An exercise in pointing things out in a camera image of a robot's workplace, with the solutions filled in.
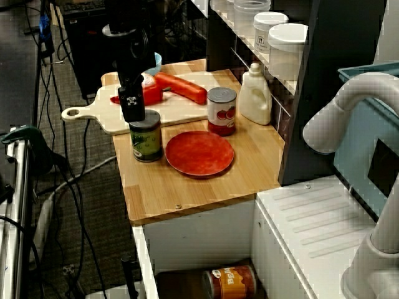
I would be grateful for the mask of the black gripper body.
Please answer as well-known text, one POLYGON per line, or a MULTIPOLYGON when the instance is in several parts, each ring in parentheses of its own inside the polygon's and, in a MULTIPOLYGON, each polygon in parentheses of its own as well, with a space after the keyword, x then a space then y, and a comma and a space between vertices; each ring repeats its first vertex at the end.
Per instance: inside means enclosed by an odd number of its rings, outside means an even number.
POLYGON ((141 87, 142 73, 156 66, 155 51, 145 29, 112 32, 116 50, 116 68, 123 90, 141 87))

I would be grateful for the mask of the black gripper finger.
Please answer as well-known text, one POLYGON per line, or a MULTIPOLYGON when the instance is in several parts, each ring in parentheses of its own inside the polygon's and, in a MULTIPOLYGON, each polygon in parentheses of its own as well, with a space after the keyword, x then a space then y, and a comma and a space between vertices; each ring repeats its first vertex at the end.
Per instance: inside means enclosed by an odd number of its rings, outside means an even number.
POLYGON ((126 122, 143 121, 145 119, 145 103, 141 87, 120 87, 118 97, 126 122))

